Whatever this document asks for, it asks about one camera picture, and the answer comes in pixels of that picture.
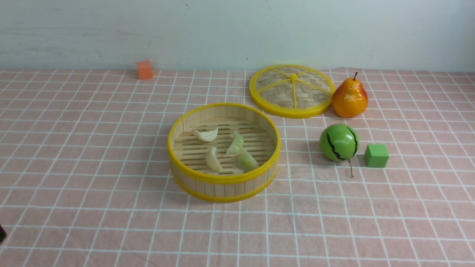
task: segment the watermelon stem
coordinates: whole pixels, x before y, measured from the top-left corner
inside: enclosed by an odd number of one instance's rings
[[[350,174],[352,175],[351,177],[353,178],[353,167],[352,167],[351,160],[348,160],[348,163],[350,164]]]

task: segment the black stripe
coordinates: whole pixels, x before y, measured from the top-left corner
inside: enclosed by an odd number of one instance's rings
[[[338,152],[335,151],[335,146],[332,144],[332,141],[330,140],[330,135],[328,133],[327,133],[327,140],[328,140],[328,144],[332,148],[332,152],[333,152],[333,154],[335,154],[336,158],[341,160],[341,161],[344,161],[345,159],[342,159],[342,156]]]
[[[356,140],[356,134],[350,128],[348,128],[348,130],[350,130],[351,134],[353,134],[353,137],[355,139],[355,152],[353,153],[353,156],[354,156],[356,154],[356,151],[358,150],[358,141]]]

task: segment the bamboo steamer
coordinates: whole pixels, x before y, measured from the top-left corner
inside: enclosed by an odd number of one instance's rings
[[[217,138],[205,143],[194,130],[219,127]],[[235,155],[226,155],[231,133],[244,137],[244,148],[257,160],[259,168],[243,173]],[[206,153],[216,147],[223,167],[217,172],[205,164]],[[190,195],[212,202],[235,202],[248,199],[264,190],[274,178],[279,165],[281,140],[277,127],[255,108],[234,104],[210,104],[183,115],[168,136],[170,168],[176,183]]]
[[[322,72],[301,65],[274,65],[258,71],[249,83],[252,100],[280,117],[303,119],[325,112],[335,85]]]

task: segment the woven bamboo lid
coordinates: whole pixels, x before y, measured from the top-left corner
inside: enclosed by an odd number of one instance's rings
[[[251,79],[253,101],[264,111],[286,118],[320,115],[331,104],[335,85],[323,73],[300,65],[261,69]]]

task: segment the green dumpling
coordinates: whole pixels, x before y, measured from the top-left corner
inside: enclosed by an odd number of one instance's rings
[[[240,135],[237,130],[234,130],[231,136],[234,138],[234,140],[226,151],[226,154],[235,154],[241,152],[244,148],[244,137],[242,137],[242,135]]]
[[[250,172],[259,168],[259,163],[245,149],[237,157],[237,166],[244,172]]]

